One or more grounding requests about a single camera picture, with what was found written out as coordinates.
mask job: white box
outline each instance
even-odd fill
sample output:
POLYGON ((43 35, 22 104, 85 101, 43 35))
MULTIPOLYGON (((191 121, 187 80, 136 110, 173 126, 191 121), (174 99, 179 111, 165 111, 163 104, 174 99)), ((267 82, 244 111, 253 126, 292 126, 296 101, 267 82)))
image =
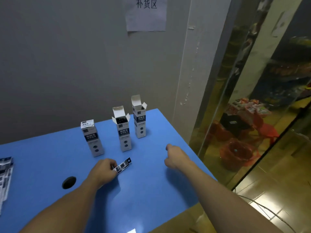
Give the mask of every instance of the white box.
POLYGON ((102 155, 105 150, 99 139, 94 119, 81 122, 81 130, 94 157, 102 155))
POLYGON ((140 101, 140 95, 132 96, 135 134, 137 138, 146 136, 146 109, 147 104, 140 101))
POLYGON ((120 146, 122 152, 132 149, 130 128, 128 122, 130 121, 130 115, 125 115, 123 106, 113 107, 115 118, 112 117, 112 121, 117 125, 120 146))

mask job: cable hole in table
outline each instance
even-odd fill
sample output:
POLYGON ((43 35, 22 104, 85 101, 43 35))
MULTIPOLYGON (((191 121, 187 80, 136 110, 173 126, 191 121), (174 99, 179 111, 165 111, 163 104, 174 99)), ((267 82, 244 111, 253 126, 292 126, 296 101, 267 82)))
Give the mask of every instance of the cable hole in table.
POLYGON ((69 189, 71 187, 73 187, 73 185, 76 183, 76 177, 75 176, 70 176, 68 178, 66 178, 62 184, 62 188, 63 189, 69 189))

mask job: person's left arm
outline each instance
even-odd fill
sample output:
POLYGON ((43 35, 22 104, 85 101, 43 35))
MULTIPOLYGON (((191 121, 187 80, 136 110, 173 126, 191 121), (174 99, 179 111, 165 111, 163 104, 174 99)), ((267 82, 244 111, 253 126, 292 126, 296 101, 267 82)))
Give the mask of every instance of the person's left arm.
POLYGON ((113 180, 117 166, 112 159, 99 160, 84 182, 35 216, 20 233, 83 232, 88 221, 96 191, 113 180))

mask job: blue table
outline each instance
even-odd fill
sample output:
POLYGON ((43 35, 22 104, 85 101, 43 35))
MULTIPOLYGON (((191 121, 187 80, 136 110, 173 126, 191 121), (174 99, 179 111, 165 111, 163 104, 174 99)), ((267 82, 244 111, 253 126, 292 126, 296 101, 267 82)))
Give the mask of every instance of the blue table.
POLYGON ((80 127, 0 146, 1 157, 14 157, 8 199, 0 216, 1 232, 18 232, 37 213, 77 188, 100 159, 117 163, 130 157, 132 164, 117 179, 98 190, 87 232, 149 232, 198 202, 184 176, 164 165, 168 143, 180 146, 212 176, 158 109, 147 111, 147 136, 138 139, 131 115, 132 150, 121 152, 116 125, 96 123, 105 154, 92 157, 80 127), (76 184, 63 189, 75 176, 76 184))

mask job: cable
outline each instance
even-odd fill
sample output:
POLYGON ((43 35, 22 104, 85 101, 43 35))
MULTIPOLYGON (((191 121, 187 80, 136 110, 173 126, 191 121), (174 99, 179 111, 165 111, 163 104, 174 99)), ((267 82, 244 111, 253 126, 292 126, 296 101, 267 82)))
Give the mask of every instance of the cable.
MULTIPOLYGON (((257 204, 258 206, 261 206, 261 207, 263 207, 263 208, 269 210, 270 212, 272 212, 269 208, 267 208, 267 207, 265 207, 265 206, 263 206, 263 205, 257 203, 255 200, 252 200, 252 199, 250 199, 250 198, 247 198, 247 197, 242 196, 242 195, 239 195, 239 194, 238 194, 238 196, 243 197, 243 198, 248 199, 248 200, 251 200, 251 201, 253 201, 255 204, 257 204)), ((295 231, 287 222, 285 222, 281 217, 279 217, 279 216, 278 216, 277 214, 275 214, 274 212, 272 212, 272 213, 274 214, 274 216, 276 216, 278 219, 280 219, 282 222, 284 222, 294 233, 296 233, 296 231, 295 231)))

